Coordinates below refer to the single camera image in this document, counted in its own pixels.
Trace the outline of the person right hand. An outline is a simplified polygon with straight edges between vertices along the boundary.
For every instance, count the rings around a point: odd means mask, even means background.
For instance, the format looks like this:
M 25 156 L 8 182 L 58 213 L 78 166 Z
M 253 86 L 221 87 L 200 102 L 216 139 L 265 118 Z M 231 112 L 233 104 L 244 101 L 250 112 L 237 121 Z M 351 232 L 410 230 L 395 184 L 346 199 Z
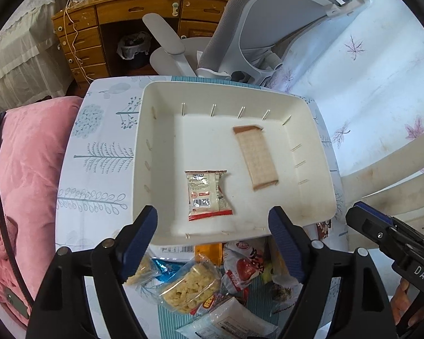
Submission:
M 404 313 L 410 308 L 411 302 L 407 295 L 409 287 L 410 283 L 406 279 L 401 278 L 399 286 L 396 288 L 394 296 L 391 298 L 390 305 L 396 325 L 399 323 Z M 410 318 L 408 326 L 411 327 L 423 319 L 424 306 Z

